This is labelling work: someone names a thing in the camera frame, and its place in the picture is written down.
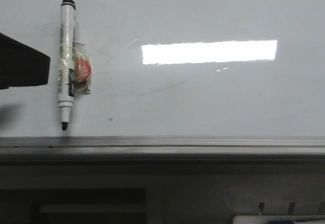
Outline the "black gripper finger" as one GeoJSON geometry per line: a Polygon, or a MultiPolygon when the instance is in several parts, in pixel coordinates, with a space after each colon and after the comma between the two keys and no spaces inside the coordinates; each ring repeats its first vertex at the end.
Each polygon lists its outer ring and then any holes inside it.
{"type": "Polygon", "coordinates": [[[1,34],[1,90],[48,84],[50,57],[1,34]]]}

